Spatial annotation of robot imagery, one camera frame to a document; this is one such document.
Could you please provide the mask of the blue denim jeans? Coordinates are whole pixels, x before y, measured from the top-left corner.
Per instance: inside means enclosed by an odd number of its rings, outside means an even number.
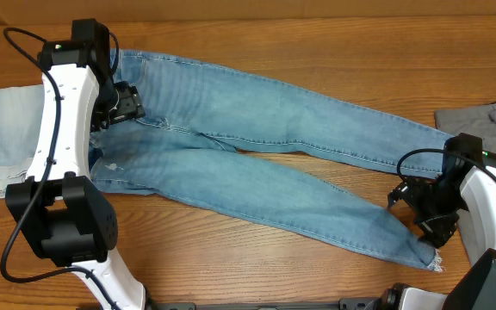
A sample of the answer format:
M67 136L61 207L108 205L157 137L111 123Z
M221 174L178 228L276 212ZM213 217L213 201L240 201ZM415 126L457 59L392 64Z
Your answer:
M93 133L93 183L157 194L409 267L441 271L437 249L385 208L263 159L316 158L437 177L448 134L292 84L162 53L112 52L145 115Z

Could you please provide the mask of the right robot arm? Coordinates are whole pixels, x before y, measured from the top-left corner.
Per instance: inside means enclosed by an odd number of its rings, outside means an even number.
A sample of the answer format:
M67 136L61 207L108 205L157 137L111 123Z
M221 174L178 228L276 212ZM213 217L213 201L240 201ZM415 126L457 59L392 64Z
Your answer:
M460 233L471 269L448 294L397 283L375 302L376 309L496 309L496 153L461 133L440 154L436 180L401 175L388 204L404 201L424 240L437 248Z

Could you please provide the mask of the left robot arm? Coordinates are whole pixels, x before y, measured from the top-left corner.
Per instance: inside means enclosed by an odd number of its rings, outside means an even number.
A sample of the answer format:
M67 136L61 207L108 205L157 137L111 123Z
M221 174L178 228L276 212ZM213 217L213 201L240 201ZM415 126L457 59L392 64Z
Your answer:
M37 282L72 273L102 309L151 309L116 245L115 210L90 180L90 134L145 114L137 89L115 82L119 46L95 19L75 20L69 40L43 42L30 57L42 72L44 105L34 159L22 183L11 184L5 203L15 219L0 261L9 282ZM18 235L56 270L15 277L7 262Z

